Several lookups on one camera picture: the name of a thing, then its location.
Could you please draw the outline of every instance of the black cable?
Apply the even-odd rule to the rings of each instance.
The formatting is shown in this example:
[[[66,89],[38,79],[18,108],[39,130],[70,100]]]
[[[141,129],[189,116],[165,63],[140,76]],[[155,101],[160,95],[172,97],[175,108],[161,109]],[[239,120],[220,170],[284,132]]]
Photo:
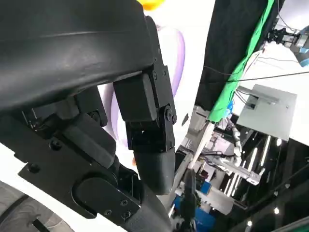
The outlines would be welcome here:
[[[239,93],[239,91],[238,90],[236,90],[236,92],[235,92],[237,95],[238,95],[238,97],[239,98],[241,98],[243,101],[245,101],[246,103],[248,103],[247,102],[247,100],[246,99],[244,99],[242,96],[241,96],[241,94]]]
[[[240,91],[240,90],[238,90],[238,89],[236,89],[236,91],[239,92],[239,93],[242,93],[242,94],[244,94],[244,95],[250,95],[250,93],[244,93],[244,92],[242,92],[242,91]]]
[[[204,68],[208,68],[208,69],[210,69],[210,70],[213,70],[213,71],[215,71],[216,73],[220,73],[220,74],[222,74],[222,75],[227,75],[227,76],[234,75],[234,74],[238,74],[238,73],[241,72],[241,71],[239,71],[239,72],[236,72],[236,73],[224,73],[224,72],[218,71],[218,70],[216,70],[216,69],[214,69],[214,68],[212,68],[212,67],[209,67],[209,66],[203,66],[203,67],[204,67]]]
[[[245,103],[245,105],[250,106],[245,100],[243,100],[243,99],[241,98],[240,95],[237,94],[237,92],[235,92],[235,95],[236,95],[243,103]]]
[[[290,74],[282,74],[282,75],[276,75],[276,76],[248,78],[248,79],[241,79],[241,80],[208,81],[208,82],[204,82],[204,83],[231,83],[231,82],[242,82],[242,81],[254,81],[254,80],[272,79],[272,78],[278,78],[278,77],[284,77],[284,76],[293,76],[293,75],[306,74],[306,73],[309,73],[309,71],[308,72],[296,72],[296,73],[290,73]]]
[[[260,59],[273,59],[273,60],[276,60],[276,61],[286,61],[286,62],[295,62],[297,64],[299,64],[297,61],[295,60],[284,60],[284,59],[275,59],[275,58],[272,58],[272,57],[259,57]]]
[[[279,16],[279,18],[282,20],[282,22],[287,26],[287,28],[289,28],[291,31],[296,31],[296,30],[298,30],[298,29],[293,29],[293,28],[291,28],[289,25],[287,25],[286,24],[286,22],[283,20],[283,18],[281,17],[281,15],[280,15],[280,0],[278,0],[278,16]]]
[[[284,27],[284,28],[290,28],[290,29],[294,29],[295,30],[295,32],[298,30],[298,31],[301,31],[301,30],[299,30],[299,29],[296,29],[296,28],[292,28],[292,27],[287,27],[287,26],[285,26],[285,25],[280,25],[280,24],[277,24],[278,26],[280,26],[280,27]]]

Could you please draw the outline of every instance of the bolt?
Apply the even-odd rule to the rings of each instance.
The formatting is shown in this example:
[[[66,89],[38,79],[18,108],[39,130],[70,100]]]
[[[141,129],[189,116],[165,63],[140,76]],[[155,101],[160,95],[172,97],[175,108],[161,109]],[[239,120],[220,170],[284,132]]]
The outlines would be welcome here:
[[[173,115],[173,116],[172,116],[172,122],[173,122],[173,124],[175,124],[176,121],[177,121],[177,117],[176,117],[175,115]]]
[[[27,165],[27,168],[28,168],[28,171],[33,173],[33,174],[36,174],[40,171],[40,167],[34,163],[29,163]]]
[[[130,211],[126,211],[125,213],[123,213],[123,214],[121,215],[121,217],[122,217],[124,220],[128,219],[130,216],[131,216],[131,212],[130,212]]]
[[[53,151],[59,151],[61,149],[61,144],[57,140],[52,140],[49,143],[49,148],[52,149]]]
[[[105,212],[104,212],[104,215],[105,216],[109,216],[109,215],[111,215],[112,214],[112,211],[110,210],[110,209],[108,209],[108,210],[106,210]]]
[[[171,112],[170,109],[167,109],[167,110],[165,111],[165,117],[166,117],[167,121],[170,121],[170,119],[171,119],[171,117],[172,117],[172,112]]]
[[[98,114],[97,111],[93,111],[89,114],[89,116],[95,120],[96,122],[100,123],[100,115]]]
[[[154,76],[154,79],[155,79],[155,80],[158,78],[156,72],[153,72],[153,76]]]
[[[121,202],[120,202],[120,205],[121,205],[121,206],[126,206],[126,205],[127,205],[127,200],[121,201]]]

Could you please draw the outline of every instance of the light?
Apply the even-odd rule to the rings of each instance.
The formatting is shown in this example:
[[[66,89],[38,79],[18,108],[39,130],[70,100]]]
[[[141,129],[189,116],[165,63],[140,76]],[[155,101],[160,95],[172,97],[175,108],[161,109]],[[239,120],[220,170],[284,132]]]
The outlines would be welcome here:
[[[228,192],[226,194],[228,197],[231,196],[231,194],[232,194],[232,191],[233,191],[234,184],[235,184],[237,176],[238,176],[238,174],[234,174],[234,176],[233,176],[233,179],[232,179],[232,182],[231,182],[231,186],[230,186],[230,188],[229,188],[229,190],[228,190]]]
[[[277,146],[280,146],[282,144],[282,139],[277,139]]]
[[[224,194],[226,194],[226,191],[228,189],[228,185],[230,184],[230,182],[231,182],[231,179],[229,179],[228,182],[227,182],[227,185],[226,185],[225,190],[224,190]]]
[[[265,168],[262,168],[262,170],[260,171],[259,175],[262,176],[265,172]]]
[[[252,153],[252,156],[251,156],[251,160],[250,160],[250,163],[249,163],[249,167],[248,167],[248,171],[251,172],[252,171],[252,167],[253,167],[253,164],[254,164],[254,160],[255,160],[255,157],[256,157],[256,153],[257,153],[257,148],[255,148],[253,150],[253,153]]]
[[[261,160],[261,167],[264,165],[264,162],[265,162],[266,154],[267,154],[269,143],[270,143],[270,138],[271,138],[271,136],[269,135],[267,137],[267,140],[266,140],[266,143],[265,143],[265,147],[264,147],[264,151],[263,151],[263,156],[262,156],[262,160]]]
[[[274,208],[274,213],[275,213],[275,214],[279,214],[279,209],[278,209],[278,207]]]
[[[240,181],[240,175],[238,176],[238,179],[236,181],[235,188],[237,188],[239,181]]]

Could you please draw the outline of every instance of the white pipe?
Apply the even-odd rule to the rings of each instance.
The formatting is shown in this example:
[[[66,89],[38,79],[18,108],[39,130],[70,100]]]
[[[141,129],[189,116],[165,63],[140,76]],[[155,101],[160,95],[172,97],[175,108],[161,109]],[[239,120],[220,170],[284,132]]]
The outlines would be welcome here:
[[[194,154],[194,157],[191,161],[191,163],[188,166],[188,169],[193,169],[195,162],[197,161],[199,155],[201,154],[202,150],[204,149],[204,147],[209,143],[209,141],[211,140],[212,137],[212,133],[214,130],[214,124],[212,124],[211,122],[209,122],[206,127],[203,129],[203,136],[197,146],[197,150]]]

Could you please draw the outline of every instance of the screw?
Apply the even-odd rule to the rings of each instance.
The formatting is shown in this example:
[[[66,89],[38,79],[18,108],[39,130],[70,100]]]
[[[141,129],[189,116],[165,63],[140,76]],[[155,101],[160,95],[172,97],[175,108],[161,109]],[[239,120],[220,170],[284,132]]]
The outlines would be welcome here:
[[[121,201],[120,205],[121,205],[121,206],[126,206],[126,205],[127,205],[127,200]]]
[[[153,76],[155,80],[158,78],[158,76],[156,75],[156,72],[153,72]]]
[[[130,211],[127,211],[127,212],[125,212],[125,213],[123,213],[123,214],[121,215],[121,217],[122,217],[124,220],[128,219],[130,216],[131,216],[131,212],[130,212]]]
[[[28,171],[33,173],[33,174],[36,174],[40,171],[40,167],[37,164],[34,164],[34,163],[29,163],[27,165],[27,168],[28,168]]]
[[[61,144],[57,140],[52,140],[49,143],[49,148],[53,151],[59,151],[61,149]]]
[[[112,211],[110,210],[110,209],[108,209],[108,210],[106,210],[105,212],[104,212],[104,215],[105,216],[109,216],[109,215],[111,215],[112,214]]]

